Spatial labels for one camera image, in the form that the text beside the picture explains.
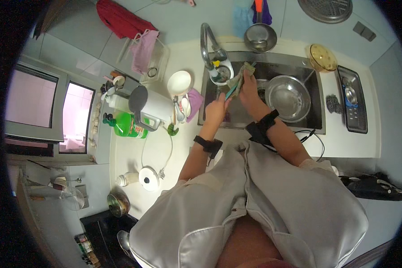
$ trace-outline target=red towel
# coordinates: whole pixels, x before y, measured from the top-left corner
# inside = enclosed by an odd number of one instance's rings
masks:
[[[157,30],[150,22],[140,19],[111,0],[99,0],[96,6],[100,19],[119,38],[134,39],[137,33],[143,34],[146,29]]]

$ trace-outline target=frying pan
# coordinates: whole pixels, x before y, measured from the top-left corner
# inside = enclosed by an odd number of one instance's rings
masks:
[[[262,23],[262,0],[255,0],[256,23],[244,33],[247,48],[256,53],[265,53],[277,44],[277,34],[273,28]]]

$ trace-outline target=electric kettle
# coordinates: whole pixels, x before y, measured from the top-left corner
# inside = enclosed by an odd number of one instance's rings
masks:
[[[174,104],[171,99],[140,85],[129,96],[128,108],[134,113],[134,120],[138,126],[148,131],[155,131],[161,121],[171,121]],[[144,118],[151,120],[153,126],[146,124]]]

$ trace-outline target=kitchen sink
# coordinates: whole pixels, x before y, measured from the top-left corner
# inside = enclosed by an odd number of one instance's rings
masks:
[[[286,123],[294,131],[315,129],[317,134],[325,134],[325,106],[323,103],[323,90],[320,75],[310,65],[309,60],[304,57],[284,55],[277,53],[256,54],[253,52],[236,51],[228,52],[234,73],[237,74],[245,61],[257,62],[254,76],[258,82],[258,94],[265,102],[265,89],[268,82],[278,75],[290,75],[304,83],[311,97],[311,109],[308,115],[299,122]],[[204,69],[201,93],[204,102],[198,114],[198,125],[205,121],[205,107],[214,101],[221,92],[227,92],[229,87],[217,86],[211,82],[208,71]],[[224,128],[245,128],[253,119],[246,112],[239,98],[231,101],[228,111],[220,127]]]

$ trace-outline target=faucet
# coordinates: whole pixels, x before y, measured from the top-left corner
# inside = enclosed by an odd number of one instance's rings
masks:
[[[207,70],[210,72],[212,77],[216,77],[219,75],[217,70],[215,69],[212,60],[210,59],[208,55],[208,49],[207,49],[207,35],[210,38],[211,41],[211,48],[214,50],[216,56],[213,58],[214,61],[225,61],[228,59],[228,56],[226,55],[226,51],[222,49],[219,44],[216,41],[216,38],[213,35],[213,32],[211,31],[210,26],[207,23],[201,24],[201,57],[204,61],[205,67]]]

